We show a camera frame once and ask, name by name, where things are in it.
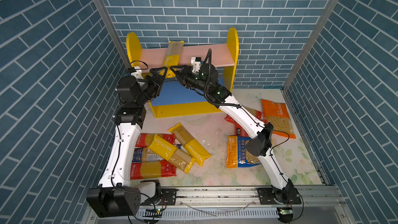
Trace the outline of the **yellow spaghetti bag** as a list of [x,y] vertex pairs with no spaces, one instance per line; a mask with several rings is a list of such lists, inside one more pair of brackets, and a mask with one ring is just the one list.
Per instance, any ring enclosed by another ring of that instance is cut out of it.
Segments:
[[154,135],[153,141],[148,148],[186,174],[189,174],[195,163],[194,157],[157,134]]
[[166,55],[163,60],[163,67],[167,68],[165,73],[166,78],[175,77],[174,72],[171,70],[171,66],[177,66],[183,50],[184,41],[170,41],[167,47]]
[[203,166],[206,159],[211,157],[211,154],[181,123],[171,127],[169,132],[175,135],[176,139],[183,145],[184,149],[195,159],[200,167]]

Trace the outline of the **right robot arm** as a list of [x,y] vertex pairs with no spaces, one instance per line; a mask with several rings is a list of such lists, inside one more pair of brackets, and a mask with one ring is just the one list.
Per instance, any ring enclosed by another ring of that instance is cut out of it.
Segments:
[[246,149],[259,159],[267,172],[276,202],[292,204],[298,200],[303,203],[302,196],[275,158],[275,145],[271,142],[273,125],[259,120],[239,104],[233,94],[218,82],[218,72],[213,65],[203,65],[196,73],[188,65],[171,66],[171,71],[182,86],[203,95],[208,103],[228,114],[243,127],[250,137]]

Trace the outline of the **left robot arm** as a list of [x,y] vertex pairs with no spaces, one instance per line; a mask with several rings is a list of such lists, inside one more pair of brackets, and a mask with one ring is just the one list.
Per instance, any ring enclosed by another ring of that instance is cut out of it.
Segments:
[[145,104],[160,95],[166,74],[166,67],[152,68],[145,77],[137,68],[130,68],[129,75],[117,82],[120,105],[113,117],[114,144],[103,176],[86,197],[100,218],[135,216],[142,204],[156,207],[163,199],[158,180],[131,185],[131,165],[146,116]]

